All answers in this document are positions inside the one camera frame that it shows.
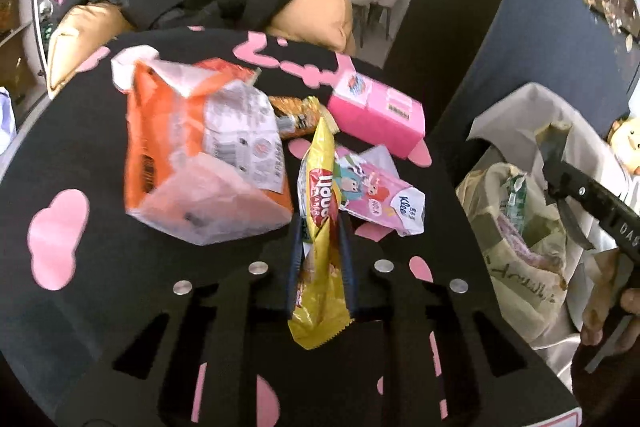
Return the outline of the person right hand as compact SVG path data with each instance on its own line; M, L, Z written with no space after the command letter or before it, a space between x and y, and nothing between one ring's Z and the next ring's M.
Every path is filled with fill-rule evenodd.
M605 320L615 303L632 315L630 323L615 343L613 355L629 351L639 338L639 289L629 287L620 294L616 288L623 261L628 261L628 257L615 248L602 251L586 262L586 273L593 283L593 288L582 312L582 344L597 346L602 341Z

